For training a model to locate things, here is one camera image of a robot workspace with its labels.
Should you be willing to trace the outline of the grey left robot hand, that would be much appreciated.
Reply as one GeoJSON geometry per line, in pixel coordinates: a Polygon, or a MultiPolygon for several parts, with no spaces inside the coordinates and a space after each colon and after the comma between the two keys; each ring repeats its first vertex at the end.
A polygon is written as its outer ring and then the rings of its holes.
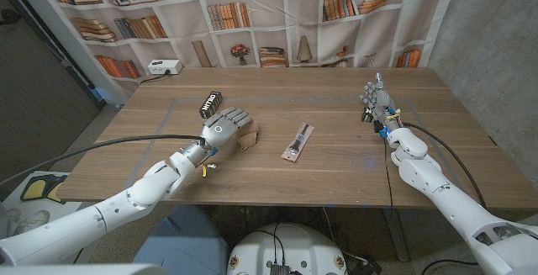
{"type": "Polygon", "coordinates": [[[251,121],[252,118],[246,111],[235,107],[227,108],[204,122],[200,136],[205,139],[205,146],[209,150],[220,150],[251,121]]]}

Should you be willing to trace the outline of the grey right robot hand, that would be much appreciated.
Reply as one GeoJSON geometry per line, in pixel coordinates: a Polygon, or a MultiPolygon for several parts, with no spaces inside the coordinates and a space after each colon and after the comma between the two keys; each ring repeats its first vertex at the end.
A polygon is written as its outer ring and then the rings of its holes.
{"type": "Polygon", "coordinates": [[[390,133],[401,127],[396,106],[388,92],[384,88],[381,72],[376,72],[375,83],[369,82],[365,87],[365,94],[360,96],[361,101],[365,104],[361,113],[361,121],[371,123],[378,121],[375,132],[386,128],[390,133]]]}

